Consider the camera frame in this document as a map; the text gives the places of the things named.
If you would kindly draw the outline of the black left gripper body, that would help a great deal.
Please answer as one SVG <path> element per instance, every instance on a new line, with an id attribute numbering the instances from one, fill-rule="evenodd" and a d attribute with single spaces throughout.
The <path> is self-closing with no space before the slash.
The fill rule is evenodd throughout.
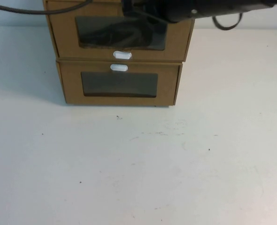
<path id="1" fill-rule="evenodd" d="M 194 0 L 123 0 L 123 15 L 147 17 L 160 22 L 178 23 L 191 19 Z"/>

